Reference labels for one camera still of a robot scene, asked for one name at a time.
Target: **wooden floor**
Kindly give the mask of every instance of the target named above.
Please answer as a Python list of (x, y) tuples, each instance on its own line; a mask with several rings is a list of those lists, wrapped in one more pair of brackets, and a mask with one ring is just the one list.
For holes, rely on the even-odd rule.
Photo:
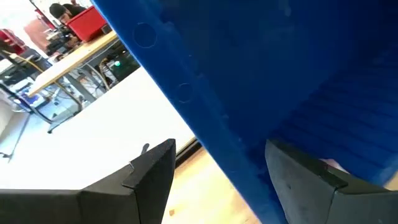
[(389, 190), (398, 190), (398, 172), (384, 187)]
[(163, 224), (260, 223), (204, 150), (175, 170)]

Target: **wooden tabletop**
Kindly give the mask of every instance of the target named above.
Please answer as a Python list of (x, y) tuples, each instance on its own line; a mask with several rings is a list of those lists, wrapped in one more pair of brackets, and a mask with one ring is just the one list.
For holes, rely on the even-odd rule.
[(89, 43), (83, 44), (81, 47), (76, 49), (70, 55), (67, 55), (64, 59), (54, 64), (52, 67), (41, 73), (33, 85), (30, 87), (28, 96), (32, 97), (36, 93), (43, 90), (59, 78), (63, 77), (66, 73), (76, 68), (79, 64), (83, 63), (95, 52), (102, 49), (112, 40), (116, 39), (117, 35), (115, 31), (112, 31), (106, 35), (103, 35)]

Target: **white floor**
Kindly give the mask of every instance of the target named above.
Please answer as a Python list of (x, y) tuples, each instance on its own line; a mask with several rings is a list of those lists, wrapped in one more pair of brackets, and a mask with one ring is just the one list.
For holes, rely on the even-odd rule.
[(127, 165), (145, 143), (174, 138), (178, 150), (194, 137), (143, 68), (52, 134), (48, 127), (31, 116), (12, 161), (0, 164), (0, 189), (81, 189)]

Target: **wooden table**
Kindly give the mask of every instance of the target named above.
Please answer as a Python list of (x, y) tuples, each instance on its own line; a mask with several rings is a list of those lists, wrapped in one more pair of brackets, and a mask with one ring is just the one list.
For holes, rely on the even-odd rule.
[(63, 77), (68, 72), (79, 66), (85, 60), (89, 59), (97, 51), (111, 43), (118, 36), (115, 31), (103, 35), (89, 43), (85, 43), (78, 49), (67, 55), (64, 59), (54, 64), (52, 67), (41, 73), (34, 84), (30, 87), (28, 92), (29, 97), (33, 97), (35, 94), (53, 84), (59, 78)]

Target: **red box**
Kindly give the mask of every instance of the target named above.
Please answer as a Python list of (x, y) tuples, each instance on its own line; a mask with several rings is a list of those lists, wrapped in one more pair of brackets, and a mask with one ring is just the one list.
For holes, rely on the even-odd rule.
[(67, 22), (67, 26), (84, 42), (102, 34), (101, 29), (105, 25), (106, 21), (94, 6), (89, 7)]

